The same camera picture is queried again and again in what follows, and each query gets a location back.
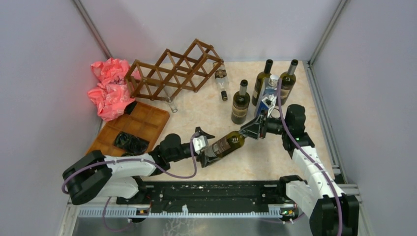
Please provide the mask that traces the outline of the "dark green wine bottle front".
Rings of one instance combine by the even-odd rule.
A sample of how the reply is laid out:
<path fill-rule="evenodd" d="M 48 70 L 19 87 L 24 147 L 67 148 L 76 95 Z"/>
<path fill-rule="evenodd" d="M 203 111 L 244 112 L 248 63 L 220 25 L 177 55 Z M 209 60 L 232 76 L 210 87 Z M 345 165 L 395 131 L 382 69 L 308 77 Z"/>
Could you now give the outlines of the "dark green wine bottle front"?
<path fill-rule="evenodd" d="M 244 143 L 245 136 L 239 134 L 238 131 L 232 131 L 226 136 L 220 138 L 218 141 L 211 144 L 212 150 L 215 154 L 215 162 L 243 147 Z"/>

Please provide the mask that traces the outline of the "clear glass bottle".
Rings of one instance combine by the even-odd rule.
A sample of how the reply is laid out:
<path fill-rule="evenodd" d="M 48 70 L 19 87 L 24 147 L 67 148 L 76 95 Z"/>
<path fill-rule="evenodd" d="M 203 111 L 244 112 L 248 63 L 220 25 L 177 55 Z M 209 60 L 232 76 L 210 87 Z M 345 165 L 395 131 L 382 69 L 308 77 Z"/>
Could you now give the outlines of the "clear glass bottle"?
<path fill-rule="evenodd" d="M 172 97 L 172 92 L 169 90 L 168 87 L 165 87 L 164 89 L 166 97 L 164 98 L 164 101 L 168 104 L 170 107 L 172 113 L 176 113 L 178 111 L 178 108 L 176 106 L 176 103 L 174 101 L 174 97 Z"/>

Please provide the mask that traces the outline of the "brown wooden wine rack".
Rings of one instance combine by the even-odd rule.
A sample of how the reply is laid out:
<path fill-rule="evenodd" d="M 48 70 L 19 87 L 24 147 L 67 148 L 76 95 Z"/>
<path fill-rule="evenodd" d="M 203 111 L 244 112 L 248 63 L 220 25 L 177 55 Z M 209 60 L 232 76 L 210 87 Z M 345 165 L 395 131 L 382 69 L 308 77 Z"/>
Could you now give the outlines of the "brown wooden wine rack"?
<path fill-rule="evenodd" d="M 124 81 L 131 98 L 167 101 L 198 92 L 223 62 L 214 46 L 194 39 L 184 53 L 165 49 L 154 64 L 134 60 Z"/>

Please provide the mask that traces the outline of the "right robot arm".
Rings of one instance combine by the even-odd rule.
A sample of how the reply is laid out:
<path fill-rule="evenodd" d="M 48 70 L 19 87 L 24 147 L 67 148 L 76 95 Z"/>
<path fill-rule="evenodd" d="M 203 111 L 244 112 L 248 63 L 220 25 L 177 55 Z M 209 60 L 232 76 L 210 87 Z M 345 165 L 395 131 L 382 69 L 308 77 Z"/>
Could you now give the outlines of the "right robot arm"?
<path fill-rule="evenodd" d="M 356 236 L 359 202 L 331 179 L 305 131 L 305 121 L 305 108 L 292 104 L 284 117 L 272 118 L 267 112 L 261 112 L 243 125 L 239 133 L 256 140 L 265 138 L 267 133 L 281 135 L 284 149 L 305 178 L 281 177 L 277 197 L 284 203 L 294 201 L 298 205 L 309 219 L 312 235 Z"/>

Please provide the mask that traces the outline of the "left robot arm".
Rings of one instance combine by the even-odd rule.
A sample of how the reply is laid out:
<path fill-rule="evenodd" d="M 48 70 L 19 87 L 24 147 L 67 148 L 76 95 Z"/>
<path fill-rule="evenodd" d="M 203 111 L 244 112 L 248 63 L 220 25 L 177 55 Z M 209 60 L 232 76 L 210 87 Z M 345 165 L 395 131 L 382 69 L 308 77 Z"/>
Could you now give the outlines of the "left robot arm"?
<path fill-rule="evenodd" d="M 148 196 L 147 189 L 139 184 L 140 177 L 165 174 L 177 179 L 193 178 L 197 174 L 197 156 L 213 138 L 196 127 L 187 143 L 171 133 L 152 151 L 141 155 L 115 157 L 93 150 L 63 172 L 61 190 L 74 205 L 86 204 L 97 197 L 131 199 L 140 204 Z M 169 171 L 172 162 L 187 158 L 193 163 L 192 174 L 181 176 Z"/>

